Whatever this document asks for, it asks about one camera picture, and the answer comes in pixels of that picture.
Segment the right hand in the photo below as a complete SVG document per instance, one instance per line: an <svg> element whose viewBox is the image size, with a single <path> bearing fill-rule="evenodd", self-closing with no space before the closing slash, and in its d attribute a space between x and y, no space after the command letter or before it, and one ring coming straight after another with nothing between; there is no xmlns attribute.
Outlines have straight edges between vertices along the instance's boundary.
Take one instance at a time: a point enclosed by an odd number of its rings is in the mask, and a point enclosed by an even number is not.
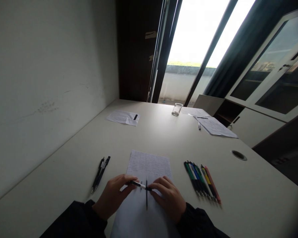
<svg viewBox="0 0 298 238"><path fill-rule="evenodd" d="M177 224L180 221L182 214L186 210L185 200L181 196L179 190L174 186L167 176L157 178L148 187L157 189L163 195L163 197L160 197L156 192L150 192L150 194L166 211L173 222Z"/></svg>

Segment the white desk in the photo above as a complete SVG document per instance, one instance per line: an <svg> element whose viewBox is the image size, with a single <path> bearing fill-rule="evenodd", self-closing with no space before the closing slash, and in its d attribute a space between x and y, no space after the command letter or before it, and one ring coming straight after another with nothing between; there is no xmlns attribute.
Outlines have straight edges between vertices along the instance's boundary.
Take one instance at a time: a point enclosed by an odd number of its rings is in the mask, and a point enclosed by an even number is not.
<svg viewBox="0 0 298 238"><path fill-rule="evenodd" d="M298 222L298 186L239 139L211 136L173 106L116 100L0 200L0 237L39 237L73 200L97 201L107 181L127 170L131 150L170 158L184 199L205 209L233 237L286 237ZM115 109L140 113L136 127L105 118ZM238 150L248 160L231 154ZM93 196L99 161L111 156ZM184 160L206 165L222 206L199 201ZM108 220L109 237L115 216Z"/></svg>

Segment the white paper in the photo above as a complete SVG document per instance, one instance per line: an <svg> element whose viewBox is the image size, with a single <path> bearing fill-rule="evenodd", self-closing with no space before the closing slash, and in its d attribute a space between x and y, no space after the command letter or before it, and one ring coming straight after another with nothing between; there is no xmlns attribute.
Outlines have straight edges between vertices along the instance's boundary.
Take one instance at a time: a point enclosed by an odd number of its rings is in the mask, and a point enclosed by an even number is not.
<svg viewBox="0 0 298 238"><path fill-rule="evenodd" d="M169 158L146 154L136 150L131 152L127 174L134 172L153 174L157 178L165 175L172 179Z"/></svg>
<svg viewBox="0 0 298 238"><path fill-rule="evenodd" d="M140 114L115 110L106 118L106 120L136 126L138 124L139 118Z"/></svg>
<svg viewBox="0 0 298 238"><path fill-rule="evenodd" d="M170 162L167 157L131 152L127 174L137 176L139 182L148 185L163 175L172 179ZM180 237L175 225L146 190L136 188L117 210L110 237Z"/></svg>
<svg viewBox="0 0 298 238"><path fill-rule="evenodd" d="M226 136L226 137L232 137L232 138L238 138L238 136L226 128L222 123L220 123L217 119L214 117L196 117L194 118L200 122L201 126L211 135L216 136Z"/></svg>
<svg viewBox="0 0 298 238"><path fill-rule="evenodd" d="M181 109L183 114L188 114L192 116L210 116L206 111L200 108L192 108L192 107L183 107Z"/></svg>

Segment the glass cup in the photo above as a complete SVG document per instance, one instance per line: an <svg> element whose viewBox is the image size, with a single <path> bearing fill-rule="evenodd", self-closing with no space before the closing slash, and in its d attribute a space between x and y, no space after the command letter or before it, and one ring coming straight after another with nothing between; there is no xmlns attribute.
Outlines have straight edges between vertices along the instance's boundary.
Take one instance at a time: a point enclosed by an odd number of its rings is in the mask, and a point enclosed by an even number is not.
<svg viewBox="0 0 298 238"><path fill-rule="evenodd" d="M182 108L182 107L183 107L182 104L180 104L180 103L176 103L176 104L174 105L173 110L172 110L172 115L174 115L174 116L178 116L178 115L180 114L180 111L181 111L181 108Z"/></svg>

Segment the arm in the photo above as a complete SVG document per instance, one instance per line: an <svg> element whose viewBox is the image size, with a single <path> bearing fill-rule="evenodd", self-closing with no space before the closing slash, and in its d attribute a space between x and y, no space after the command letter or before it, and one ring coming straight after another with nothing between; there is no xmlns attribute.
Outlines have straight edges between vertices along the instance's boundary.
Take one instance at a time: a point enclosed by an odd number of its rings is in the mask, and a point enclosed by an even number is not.
<svg viewBox="0 0 298 238"><path fill-rule="evenodd" d="M181 237L219 237L229 238L225 233L217 229L203 209L194 209L186 203L186 210L176 225Z"/></svg>
<svg viewBox="0 0 298 238"><path fill-rule="evenodd" d="M160 197L156 192L150 192L176 224L181 237L201 237L203 235L208 238L228 238L226 234L214 227L204 210L194 209L184 201L179 190L168 177L163 176L156 179L149 187L157 189L163 195Z"/></svg>
<svg viewBox="0 0 298 238"><path fill-rule="evenodd" d="M136 188L128 183L131 180L137 181L137 178L119 175L109 180L96 203L92 200L85 204L72 202L41 237L105 237L104 230L108 218ZM124 184L128 186L120 191Z"/></svg>

